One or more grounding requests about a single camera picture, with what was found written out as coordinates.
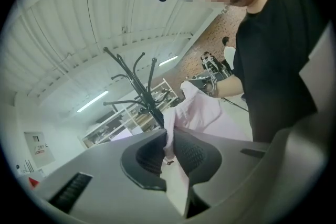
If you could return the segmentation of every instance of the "brick wall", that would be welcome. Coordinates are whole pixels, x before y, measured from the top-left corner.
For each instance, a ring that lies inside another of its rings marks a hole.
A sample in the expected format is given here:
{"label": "brick wall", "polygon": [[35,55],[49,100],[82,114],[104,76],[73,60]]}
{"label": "brick wall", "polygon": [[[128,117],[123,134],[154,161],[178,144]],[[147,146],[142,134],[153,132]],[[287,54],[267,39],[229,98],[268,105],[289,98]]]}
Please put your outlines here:
{"label": "brick wall", "polygon": [[229,37],[228,46],[236,47],[236,33],[241,20],[245,17],[246,9],[241,7],[229,7],[228,12],[218,15],[208,26],[182,60],[165,74],[155,78],[152,87],[162,82],[164,78],[173,90],[181,96],[180,84],[203,71],[201,56],[205,51],[212,53],[218,61],[224,60],[223,37]]}

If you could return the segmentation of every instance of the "fluorescent light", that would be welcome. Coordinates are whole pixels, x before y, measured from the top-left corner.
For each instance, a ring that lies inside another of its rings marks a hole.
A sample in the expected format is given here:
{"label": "fluorescent light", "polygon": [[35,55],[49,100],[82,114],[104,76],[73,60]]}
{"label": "fluorescent light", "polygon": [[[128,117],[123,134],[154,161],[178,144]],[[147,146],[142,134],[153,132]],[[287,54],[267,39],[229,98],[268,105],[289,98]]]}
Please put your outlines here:
{"label": "fluorescent light", "polygon": [[100,98],[102,98],[105,94],[107,94],[109,91],[105,91],[103,92],[101,95],[97,96],[96,98],[94,98],[93,100],[91,100],[90,102],[88,102],[85,106],[83,106],[81,109],[79,109],[77,112],[82,112],[85,108],[87,108],[88,106],[92,105],[94,102],[96,102],[97,100],[99,100]]}
{"label": "fluorescent light", "polygon": [[168,59],[167,61],[164,61],[164,62],[160,63],[159,66],[164,65],[165,63],[170,62],[172,60],[175,60],[177,57],[178,57],[178,55],[174,56],[173,58]]}

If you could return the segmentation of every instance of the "white ceiling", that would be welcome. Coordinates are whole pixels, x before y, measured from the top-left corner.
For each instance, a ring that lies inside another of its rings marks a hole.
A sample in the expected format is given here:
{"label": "white ceiling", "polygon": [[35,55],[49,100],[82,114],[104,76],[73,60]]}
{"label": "white ceiling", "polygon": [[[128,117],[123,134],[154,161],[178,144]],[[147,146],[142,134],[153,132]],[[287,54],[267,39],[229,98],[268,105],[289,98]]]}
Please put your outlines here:
{"label": "white ceiling", "polygon": [[182,0],[17,0],[4,31],[2,75],[12,90],[60,114],[70,115],[104,90],[117,100],[132,90],[107,54],[108,47],[146,82],[151,59],[179,55],[155,70],[172,67],[218,11]]}

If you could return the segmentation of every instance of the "shelving unit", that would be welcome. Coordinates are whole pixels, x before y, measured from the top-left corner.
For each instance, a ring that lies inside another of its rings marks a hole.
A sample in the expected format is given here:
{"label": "shelving unit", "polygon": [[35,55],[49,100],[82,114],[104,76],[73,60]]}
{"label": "shelving unit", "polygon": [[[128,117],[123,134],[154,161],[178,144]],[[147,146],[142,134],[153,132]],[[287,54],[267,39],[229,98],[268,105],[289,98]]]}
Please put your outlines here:
{"label": "shelving unit", "polygon": [[[165,95],[163,92],[164,89],[169,90],[170,93],[164,101],[157,105],[157,108],[161,112],[170,107],[173,102],[177,100],[176,93],[165,79],[163,79],[159,85],[151,90],[152,96],[156,100],[161,100]],[[132,129],[136,126],[139,126],[143,131],[150,130],[151,127],[156,130],[159,129],[159,126],[155,126],[155,120],[151,114],[139,114],[140,107],[140,105],[134,103],[124,106],[123,109],[119,110],[114,115],[97,125],[93,130],[90,130],[90,132],[83,138],[83,142],[86,144],[87,148],[109,141],[120,131],[126,128],[130,131],[132,131]],[[112,130],[109,130],[108,125],[112,123],[112,121],[114,121],[114,124],[116,121],[119,121],[120,125],[114,126]]]}

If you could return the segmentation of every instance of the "black metal coat rack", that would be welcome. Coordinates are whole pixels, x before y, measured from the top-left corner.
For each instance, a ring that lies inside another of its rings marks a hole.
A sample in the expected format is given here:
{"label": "black metal coat rack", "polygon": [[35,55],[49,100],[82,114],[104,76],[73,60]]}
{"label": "black metal coat rack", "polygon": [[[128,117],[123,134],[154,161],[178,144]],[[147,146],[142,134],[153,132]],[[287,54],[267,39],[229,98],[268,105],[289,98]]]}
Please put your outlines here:
{"label": "black metal coat rack", "polygon": [[134,90],[139,95],[141,102],[136,100],[125,100],[125,101],[114,101],[114,102],[104,102],[103,105],[114,105],[114,104],[125,104],[125,103],[136,103],[144,107],[143,112],[150,113],[153,118],[156,120],[158,125],[163,128],[164,121],[163,121],[163,114],[162,112],[157,108],[156,104],[163,102],[163,100],[167,97],[169,92],[167,92],[164,97],[161,100],[154,100],[151,93],[151,83],[154,73],[155,64],[157,62],[156,58],[152,59],[152,66],[151,71],[149,73],[148,78],[148,86],[147,88],[144,87],[144,85],[141,83],[140,79],[137,76],[136,73],[136,67],[140,59],[145,55],[143,52],[140,57],[135,61],[133,66],[133,72],[128,68],[122,57],[117,54],[116,56],[107,48],[104,47],[104,52],[106,52],[108,55],[110,55],[120,66],[121,68],[126,72],[126,75],[124,74],[118,74],[114,77],[111,77],[111,79],[116,79],[118,77],[126,78],[129,83],[133,86]]}

